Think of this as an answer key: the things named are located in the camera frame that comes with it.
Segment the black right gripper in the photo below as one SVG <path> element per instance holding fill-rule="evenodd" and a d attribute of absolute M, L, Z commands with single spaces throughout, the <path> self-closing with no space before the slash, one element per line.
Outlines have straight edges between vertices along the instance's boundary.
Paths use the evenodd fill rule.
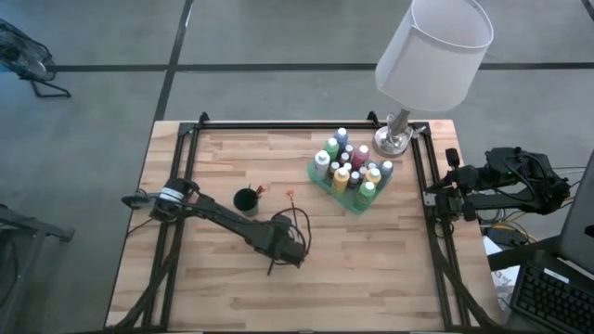
<path fill-rule="evenodd" d="M 477 219 L 474 205 L 467 200 L 478 181 L 478 171 L 473 166 L 460 167 L 458 151 L 448 148 L 445 151 L 448 165 L 452 168 L 442 180 L 427 187 L 429 193 L 435 193 L 437 214 L 446 221 L 456 221 L 460 216 L 465 221 Z"/>

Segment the dark green plastic cup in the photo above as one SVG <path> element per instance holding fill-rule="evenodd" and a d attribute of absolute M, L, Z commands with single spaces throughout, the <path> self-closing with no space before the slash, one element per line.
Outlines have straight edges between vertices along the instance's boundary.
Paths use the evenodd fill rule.
<path fill-rule="evenodd" d="M 249 187 L 240 189 L 233 198 L 234 206 L 248 217 L 259 213 L 258 202 L 259 194 Z"/>

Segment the labelled light green paint bottle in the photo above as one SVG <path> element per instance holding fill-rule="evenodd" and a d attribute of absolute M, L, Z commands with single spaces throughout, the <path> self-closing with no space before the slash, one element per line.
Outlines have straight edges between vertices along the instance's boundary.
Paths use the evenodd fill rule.
<path fill-rule="evenodd" d="M 354 207 L 360 211 L 365 210 L 373 201 L 376 187 L 373 182 L 363 182 L 355 195 Z"/>

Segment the large pink paint bottle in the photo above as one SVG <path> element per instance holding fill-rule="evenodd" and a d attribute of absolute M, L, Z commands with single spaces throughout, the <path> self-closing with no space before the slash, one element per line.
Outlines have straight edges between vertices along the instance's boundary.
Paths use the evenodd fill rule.
<path fill-rule="evenodd" d="M 359 171 L 364 163 L 369 159 L 369 148 L 366 145 L 361 145 L 354 150 L 353 157 L 351 159 L 352 170 Z"/>

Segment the yellow apple-label paint bottle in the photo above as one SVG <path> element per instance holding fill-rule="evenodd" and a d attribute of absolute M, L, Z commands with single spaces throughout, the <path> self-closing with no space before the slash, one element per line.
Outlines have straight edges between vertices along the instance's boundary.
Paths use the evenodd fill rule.
<path fill-rule="evenodd" d="M 350 172 L 345 167 L 338 168 L 333 175 L 331 187 L 333 191 L 342 196 L 350 180 Z"/>

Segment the white paint bottle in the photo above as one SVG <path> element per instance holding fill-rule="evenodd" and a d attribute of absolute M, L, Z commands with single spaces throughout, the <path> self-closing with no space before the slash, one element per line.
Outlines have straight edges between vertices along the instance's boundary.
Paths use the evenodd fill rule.
<path fill-rule="evenodd" d="M 322 149 L 314 158 L 314 171 L 318 180 L 324 180 L 328 174 L 331 158 L 329 153 Z"/>

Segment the teal translucent plastic bin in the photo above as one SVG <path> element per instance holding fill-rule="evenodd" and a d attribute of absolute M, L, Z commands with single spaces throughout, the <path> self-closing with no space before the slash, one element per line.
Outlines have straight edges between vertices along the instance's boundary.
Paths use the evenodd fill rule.
<path fill-rule="evenodd" d="M 341 154 L 342 154 L 343 152 L 345 152 L 345 151 L 344 151 L 344 149 L 343 149 L 343 151 L 339 151 L 339 153 L 338 153 L 338 157 L 337 157 L 337 160 L 335 160 L 335 161 L 339 162 L 340 156 L 341 156 Z M 354 207 L 354 202 L 355 202 L 355 195 L 356 195 L 357 191 L 359 190 L 359 188 L 360 188 L 361 184 L 362 184 L 363 182 L 366 182 L 366 180 L 365 180 L 365 176 L 364 176 L 364 177 L 362 177 L 362 176 L 360 175 L 360 176 L 361 176 L 361 181 L 360 181 L 360 183 L 359 183 L 359 184 L 358 184 L 358 185 L 357 185 L 355 188 L 350 188 L 350 187 L 347 185 L 347 187 L 346 187 L 346 189 L 345 189 L 345 191 L 344 191 L 343 195 L 342 195 L 342 196 L 339 196 L 339 195 L 337 195 L 337 194 L 336 194 L 336 193 L 333 191 L 333 189 L 332 189 L 332 187 L 331 187 L 331 184 L 332 184 L 332 179 L 330 179 L 330 178 L 329 178 L 329 171 L 328 171 L 328 174 L 327 174 L 327 176 L 326 176 L 326 178 L 325 178 L 324 180 L 318 180 L 318 179 L 316 178 L 315 171 L 314 171 L 314 158 L 312 159 L 312 161 L 309 163 L 309 165 L 308 165 L 308 167 L 307 167 L 307 173 L 308 173 L 308 175 L 309 175 L 310 179 L 311 179 L 311 180 L 312 180 L 312 181 L 313 181 L 313 182 L 314 182 L 314 183 L 315 183 L 317 186 L 319 186 L 319 187 L 320 187 L 322 190 L 326 191 L 326 192 L 327 192 L 327 193 L 328 193 L 328 194 L 329 194 L 331 197 L 333 197 L 333 198 L 334 198 L 334 199 L 336 199 L 338 202 L 340 202 L 340 203 L 341 203 L 341 205 L 342 205 L 342 206 L 343 206 L 345 209 L 347 209 L 347 210 L 349 210 L 349 211 L 351 211 L 351 212 L 353 212 L 353 213 L 356 213 L 356 214 L 361 214 L 361 213 L 363 213 L 364 211 L 366 211 L 367 209 L 369 209 L 369 208 L 370 208 L 371 204 L 372 204 L 372 203 L 375 201 L 375 199 L 376 199 L 376 198 L 377 198 L 377 197 L 380 195 L 380 193 L 381 193 L 383 190 L 386 190 L 386 189 L 387 189 L 387 187 L 388 187 L 389 183 L 391 182 L 391 180 L 392 180 L 392 178 L 393 178 L 393 174 L 394 174 L 394 173 L 392 174 L 392 177 L 391 177 L 391 179 L 389 180 L 389 183 L 388 183 L 388 184 L 386 184 L 384 187 L 380 187 L 380 186 L 379 186 L 379 184 L 377 184 L 377 185 L 375 186 L 375 187 L 376 187 L 376 193 L 375 193 L 375 196 L 374 196 L 374 199 L 373 199 L 373 201 L 372 201 L 372 202 L 369 204 L 369 206 L 368 206 L 368 207 L 367 207 L 365 210 L 363 210 L 363 211 L 360 211 L 360 210 L 358 210 L 357 208 L 355 208 L 355 207 Z M 380 165 L 381 165 L 381 163 L 382 163 L 382 161 L 380 161 L 380 162 L 375 162 L 375 161 L 369 161 L 369 160 L 367 160 L 367 161 L 364 163 L 364 165 L 363 165 L 363 166 L 365 166 L 365 167 L 368 167 L 368 164 L 369 164 L 370 162 L 374 162 L 374 163 L 376 163 L 376 165 L 377 165 L 377 168 L 378 168 L 378 169 L 379 169 L 379 166 L 380 166 Z"/>

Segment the dark power strip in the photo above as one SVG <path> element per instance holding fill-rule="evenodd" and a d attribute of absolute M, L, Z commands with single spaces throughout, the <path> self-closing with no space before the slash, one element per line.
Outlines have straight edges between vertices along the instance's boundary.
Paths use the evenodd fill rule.
<path fill-rule="evenodd" d="M 519 247 L 530 242 L 521 230 L 506 225 L 493 225 L 488 229 L 487 236 L 496 244 L 507 247 Z"/>

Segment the white printed paper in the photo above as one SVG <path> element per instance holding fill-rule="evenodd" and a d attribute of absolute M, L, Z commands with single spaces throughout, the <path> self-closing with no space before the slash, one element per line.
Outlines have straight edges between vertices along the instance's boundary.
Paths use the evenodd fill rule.
<path fill-rule="evenodd" d="M 502 252 L 502 249 L 489 237 L 483 237 L 484 248 L 487 255 Z M 515 265 L 500 270 L 491 270 L 491 276 L 496 288 L 498 297 L 509 298 L 516 285 L 516 279 L 520 271 L 520 266 Z"/>

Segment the white shade table lamp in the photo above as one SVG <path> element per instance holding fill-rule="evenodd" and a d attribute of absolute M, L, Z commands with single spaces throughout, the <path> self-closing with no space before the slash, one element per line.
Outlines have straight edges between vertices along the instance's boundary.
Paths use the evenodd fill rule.
<path fill-rule="evenodd" d="M 398 157 L 414 136 L 411 111 L 453 109 L 467 96 L 494 28 L 475 0 L 412 0 L 377 63 L 377 88 L 398 103 L 373 146 L 384 157 Z"/>

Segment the black keyboard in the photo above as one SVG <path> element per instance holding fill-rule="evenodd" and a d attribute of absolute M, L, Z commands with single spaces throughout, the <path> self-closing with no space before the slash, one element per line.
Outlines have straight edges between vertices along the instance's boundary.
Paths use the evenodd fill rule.
<path fill-rule="evenodd" d="M 535 262 L 521 266 L 511 309 L 562 334 L 594 334 L 594 282 Z"/>

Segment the grey side stand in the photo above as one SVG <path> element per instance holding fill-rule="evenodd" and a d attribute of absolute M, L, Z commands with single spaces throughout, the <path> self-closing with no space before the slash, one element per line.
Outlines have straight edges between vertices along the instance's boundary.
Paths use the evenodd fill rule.
<path fill-rule="evenodd" d="M 74 229 L 43 222 L 37 218 L 26 216 L 0 204 L 0 224 L 2 228 L 8 226 L 9 231 L 23 232 L 31 237 L 29 250 L 19 262 L 18 254 L 13 252 L 13 259 L 17 264 L 13 284 L 6 295 L 0 300 L 0 334 L 10 334 L 16 325 L 16 320 L 23 305 L 26 288 L 31 281 L 33 269 L 36 265 L 45 239 L 49 236 L 57 238 L 60 242 L 70 242 Z"/>

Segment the black floor fan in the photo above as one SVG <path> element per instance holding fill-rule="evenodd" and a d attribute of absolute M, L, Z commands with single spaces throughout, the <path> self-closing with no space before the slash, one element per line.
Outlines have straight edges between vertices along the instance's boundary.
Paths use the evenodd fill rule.
<path fill-rule="evenodd" d="M 71 98 L 67 89 L 51 83 L 57 71 L 49 49 L 4 19 L 0 19 L 0 65 L 28 82 L 39 98 Z"/>

